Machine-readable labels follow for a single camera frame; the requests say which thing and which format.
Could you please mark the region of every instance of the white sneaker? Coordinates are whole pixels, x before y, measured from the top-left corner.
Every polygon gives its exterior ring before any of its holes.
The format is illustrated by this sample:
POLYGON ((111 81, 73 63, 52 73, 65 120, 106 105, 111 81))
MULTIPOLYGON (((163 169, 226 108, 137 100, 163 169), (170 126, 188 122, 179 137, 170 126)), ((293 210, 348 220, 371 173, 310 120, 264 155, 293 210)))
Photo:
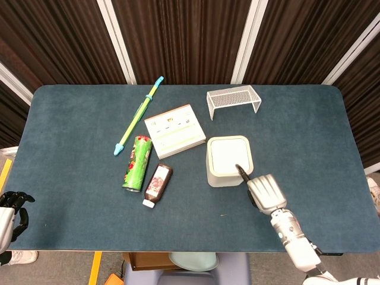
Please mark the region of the white sneaker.
POLYGON ((370 194, 371 194, 372 199, 373 199, 373 203, 375 204, 376 210, 378 212, 378 216, 380 217, 380 187, 370 177, 367 178, 367 182, 368 182, 370 194))
POLYGON ((37 257, 37 251, 12 251, 12 258, 8 265, 32 263, 37 260, 37 257))

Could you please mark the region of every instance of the table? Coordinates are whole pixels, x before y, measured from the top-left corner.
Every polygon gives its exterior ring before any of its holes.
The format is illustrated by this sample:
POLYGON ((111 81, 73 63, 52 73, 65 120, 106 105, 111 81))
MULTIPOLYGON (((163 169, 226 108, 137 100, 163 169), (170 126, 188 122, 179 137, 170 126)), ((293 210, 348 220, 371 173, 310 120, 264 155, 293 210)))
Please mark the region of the table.
MULTIPOLYGON (((380 249, 380 224, 338 89, 255 85, 249 104, 218 109, 206 92, 230 85, 163 85, 144 118, 191 104, 207 138, 244 135, 254 172, 272 173, 307 237, 325 252, 380 249)), ((29 228, 14 249, 89 251, 284 251, 270 217, 254 208, 243 183, 207 184, 206 145, 162 160, 174 168, 163 199, 121 188, 133 145, 113 156, 147 85, 46 85, 33 98, 6 191, 35 197, 29 228)), ((133 137, 148 134, 141 121, 133 137)), ((146 177, 158 163, 152 152, 146 177)))

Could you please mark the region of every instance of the robotic arm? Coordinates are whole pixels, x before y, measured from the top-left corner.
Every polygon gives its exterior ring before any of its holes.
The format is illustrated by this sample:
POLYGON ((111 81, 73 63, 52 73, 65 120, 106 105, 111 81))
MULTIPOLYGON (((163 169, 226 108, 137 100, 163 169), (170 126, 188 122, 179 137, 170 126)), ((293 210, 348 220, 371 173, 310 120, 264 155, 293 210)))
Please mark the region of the robotic arm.
POLYGON ((25 202, 34 202, 34 198, 24 192, 6 192, 0 196, 0 254, 28 228, 28 212, 22 208, 25 202), (14 229, 19 211, 20 224, 14 229))
POLYGON ((272 175, 265 175, 250 180, 249 176, 237 164, 240 175, 248 186, 249 197, 260 212, 271 216, 271 224, 280 238, 294 266, 306 273, 308 278, 303 285, 380 285, 380 280, 371 278, 354 278, 338 282, 325 268, 318 253, 321 251, 313 245, 302 232, 296 216, 285 209, 287 201, 272 175))

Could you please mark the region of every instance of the green cylindrical can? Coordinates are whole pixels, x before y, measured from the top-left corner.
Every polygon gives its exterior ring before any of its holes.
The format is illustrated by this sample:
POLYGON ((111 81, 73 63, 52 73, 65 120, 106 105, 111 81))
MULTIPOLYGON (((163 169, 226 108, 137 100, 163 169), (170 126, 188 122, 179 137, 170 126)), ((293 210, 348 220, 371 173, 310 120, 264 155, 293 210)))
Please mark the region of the green cylindrical can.
POLYGON ((123 188, 132 192, 141 191, 151 148, 152 140, 149 137, 145 135, 135 137, 129 165, 124 176, 123 188))

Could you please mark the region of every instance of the white wire rack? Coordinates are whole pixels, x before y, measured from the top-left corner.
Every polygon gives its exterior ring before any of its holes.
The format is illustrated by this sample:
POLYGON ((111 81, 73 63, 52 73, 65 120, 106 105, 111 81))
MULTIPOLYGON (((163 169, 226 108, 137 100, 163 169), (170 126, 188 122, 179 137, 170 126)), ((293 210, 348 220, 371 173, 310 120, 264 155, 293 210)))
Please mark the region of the white wire rack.
POLYGON ((257 113, 261 98, 250 85, 207 92, 207 104, 211 120, 213 120, 215 109, 250 103, 257 113))

